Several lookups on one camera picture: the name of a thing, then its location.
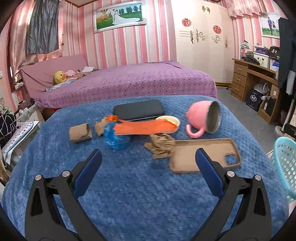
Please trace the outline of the white storage box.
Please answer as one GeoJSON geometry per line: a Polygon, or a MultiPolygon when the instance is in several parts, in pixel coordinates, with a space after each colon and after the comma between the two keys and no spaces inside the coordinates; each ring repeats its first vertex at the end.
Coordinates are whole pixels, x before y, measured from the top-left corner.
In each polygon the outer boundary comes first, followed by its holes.
{"type": "Polygon", "coordinates": [[[254,52],[253,56],[259,62],[260,66],[270,68],[270,57],[268,55],[254,52]]]}

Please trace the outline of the small cream bowl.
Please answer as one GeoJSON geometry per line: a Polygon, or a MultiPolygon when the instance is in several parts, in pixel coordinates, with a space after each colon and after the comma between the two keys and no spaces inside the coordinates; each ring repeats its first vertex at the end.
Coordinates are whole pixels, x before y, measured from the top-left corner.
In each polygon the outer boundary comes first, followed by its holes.
{"type": "Polygon", "coordinates": [[[156,118],[156,120],[166,120],[166,121],[169,121],[170,123],[175,125],[175,129],[173,131],[166,132],[166,134],[175,133],[179,129],[180,123],[181,123],[178,118],[176,118],[174,116],[171,116],[171,115],[159,116],[159,117],[156,118]]]}

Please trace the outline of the grey window curtain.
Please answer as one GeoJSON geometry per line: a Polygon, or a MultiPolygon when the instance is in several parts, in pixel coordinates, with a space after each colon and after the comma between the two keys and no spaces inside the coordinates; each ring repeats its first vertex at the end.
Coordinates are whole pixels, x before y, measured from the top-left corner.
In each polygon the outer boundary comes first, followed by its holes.
{"type": "Polygon", "coordinates": [[[27,54],[49,54],[58,50],[59,1],[36,1],[27,33],[27,54]]]}

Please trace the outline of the black shopping bag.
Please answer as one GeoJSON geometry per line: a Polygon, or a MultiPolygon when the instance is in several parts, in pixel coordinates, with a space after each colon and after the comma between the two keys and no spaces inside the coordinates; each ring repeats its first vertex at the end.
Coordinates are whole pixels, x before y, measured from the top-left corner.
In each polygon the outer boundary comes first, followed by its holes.
{"type": "Polygon", "coordinates": [[[252,108],[254,111],[258,111],[262,103],[262,97],[264,94],[258,92],[257,90],[250,89],[246,97],[246,105],[252,108]]]}

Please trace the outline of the blue crumpled plastic bag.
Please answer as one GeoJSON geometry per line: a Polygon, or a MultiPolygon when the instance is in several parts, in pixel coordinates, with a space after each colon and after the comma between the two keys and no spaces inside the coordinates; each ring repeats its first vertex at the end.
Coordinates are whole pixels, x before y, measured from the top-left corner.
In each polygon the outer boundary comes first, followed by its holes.
{"type": "Polygon", "coordinates": [[[130,136],[116,135],[114,130],[115,124],[114,122],[108,123],[104,127],[103,136],[108,147],[114,150],[123,150],[130,145],[130,136]]]}

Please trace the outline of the yellow duck plush toy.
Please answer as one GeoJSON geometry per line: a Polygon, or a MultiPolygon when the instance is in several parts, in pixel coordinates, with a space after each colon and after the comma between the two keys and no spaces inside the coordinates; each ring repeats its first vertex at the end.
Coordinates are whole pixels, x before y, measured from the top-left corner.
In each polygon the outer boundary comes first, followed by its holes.
{"type": "Polygon", "coordinates": [[[54,83],[55,84],[60,84],[64,83],[66,81],[66,74],[63,71],[57,71],[54,75],[54,83]]]}

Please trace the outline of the tan phone case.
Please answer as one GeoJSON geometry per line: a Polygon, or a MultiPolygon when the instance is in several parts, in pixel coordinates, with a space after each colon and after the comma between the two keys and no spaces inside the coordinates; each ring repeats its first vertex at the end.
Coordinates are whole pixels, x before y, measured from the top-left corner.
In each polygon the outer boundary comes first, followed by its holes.
{"type": "Polygon", "coordinates": [[[214,138],[203,140],[179,140],[169,160],[173,173],[199,173],[195,161],[195,152],[202,148],[207,155],[218,162],[224,169],[233,169],[241,165],[242,160],[234,140],[231,138],[214,138]]]}

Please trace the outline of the framed wedding photo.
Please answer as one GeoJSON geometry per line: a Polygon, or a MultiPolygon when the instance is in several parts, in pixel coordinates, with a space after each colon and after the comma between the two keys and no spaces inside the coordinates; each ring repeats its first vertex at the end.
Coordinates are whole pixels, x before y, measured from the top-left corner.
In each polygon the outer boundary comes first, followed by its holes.
{"type": "Polygon", "coordinates": [[[130,1],[93,11],[93,32],[145,25],[144,5],[145,1],[130,1]]]}

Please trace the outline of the black phone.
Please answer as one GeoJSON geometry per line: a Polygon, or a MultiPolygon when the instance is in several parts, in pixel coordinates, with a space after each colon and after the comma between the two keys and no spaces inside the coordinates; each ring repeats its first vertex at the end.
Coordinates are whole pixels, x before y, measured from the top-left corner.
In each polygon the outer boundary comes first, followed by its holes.
{"type": "Polygon", "coordinates": [[[157,99],[120,104],[113,108],[113,115],[124,121],[147,120],[164,114],[164,107],[157,99]]]}

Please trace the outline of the orange plastic wrapper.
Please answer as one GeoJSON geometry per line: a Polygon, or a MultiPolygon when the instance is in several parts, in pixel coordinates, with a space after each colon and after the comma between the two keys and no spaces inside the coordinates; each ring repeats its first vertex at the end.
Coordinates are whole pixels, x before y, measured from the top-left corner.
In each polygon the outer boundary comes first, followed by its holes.
{"type": "Polygon", "coordinates": [[[175,129],[175,125],[166,120],[128,121],[109,115],[108,123],[111,122],[116,123],[114,126],[116,135],[153,135],[175,129]]]}

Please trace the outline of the white wardrobe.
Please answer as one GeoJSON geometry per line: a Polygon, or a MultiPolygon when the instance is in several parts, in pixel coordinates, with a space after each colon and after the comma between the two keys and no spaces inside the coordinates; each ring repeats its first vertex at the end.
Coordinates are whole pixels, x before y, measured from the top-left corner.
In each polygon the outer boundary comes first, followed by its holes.
{"type": "Polygon", "coordinates": [[[178,63],[231,84],[234,29],[227,8],[208,1],[171,1],[178,63]]]}

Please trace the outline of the torn brown cardboard piece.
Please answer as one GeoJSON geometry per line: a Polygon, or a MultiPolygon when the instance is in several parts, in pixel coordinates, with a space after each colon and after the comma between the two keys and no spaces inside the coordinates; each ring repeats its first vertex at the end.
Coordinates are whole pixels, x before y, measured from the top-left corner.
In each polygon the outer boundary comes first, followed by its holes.
{"type": "Polygon", "coordinates": [[[103,135],[104,132],[104,128],[105,126],[108,124],[108,117],[103,117],[100,121],[97,121],[95,123],[95,132],[96,134],[100,137],[101,135],[103,135]]]}

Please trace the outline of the pink steel-lined mug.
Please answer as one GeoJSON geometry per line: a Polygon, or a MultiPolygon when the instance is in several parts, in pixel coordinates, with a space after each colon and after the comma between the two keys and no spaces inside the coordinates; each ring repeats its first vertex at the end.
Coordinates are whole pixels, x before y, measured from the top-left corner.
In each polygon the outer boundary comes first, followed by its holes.
{"type": "Polygon", "coordinates": [[[221,123],[221,109],[216,101],[198,101],[186,112],[189,122],[186,133],[190,138],[200,138],[204,133],[217,132],[221,123]]]}

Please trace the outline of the desk lamp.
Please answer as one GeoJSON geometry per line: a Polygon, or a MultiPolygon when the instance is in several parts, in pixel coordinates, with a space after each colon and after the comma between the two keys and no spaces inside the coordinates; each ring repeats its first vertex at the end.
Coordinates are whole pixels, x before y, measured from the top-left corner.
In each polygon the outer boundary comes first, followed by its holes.
{"type": "Polygon", "coordinates": [[[240,59],[242,60],[242,58],[245,56],[245,54],[247,53],[247,51],[249,51],[250,47],[249,47],[249,43],[244,40],[241,44],[240,44],[240,59]]]}

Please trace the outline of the light blue plastic basket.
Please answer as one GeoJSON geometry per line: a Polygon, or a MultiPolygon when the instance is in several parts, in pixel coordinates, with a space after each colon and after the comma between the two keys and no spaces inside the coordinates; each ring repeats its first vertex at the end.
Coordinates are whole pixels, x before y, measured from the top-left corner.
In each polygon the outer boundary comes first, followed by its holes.
{"type": "Polygon", "coordinates": [[[288,137],[279,137],[274,143],[273,153],[270,158],[284,186],[289,203],[295,201],[295,151],[295,141],[288,137]]]}

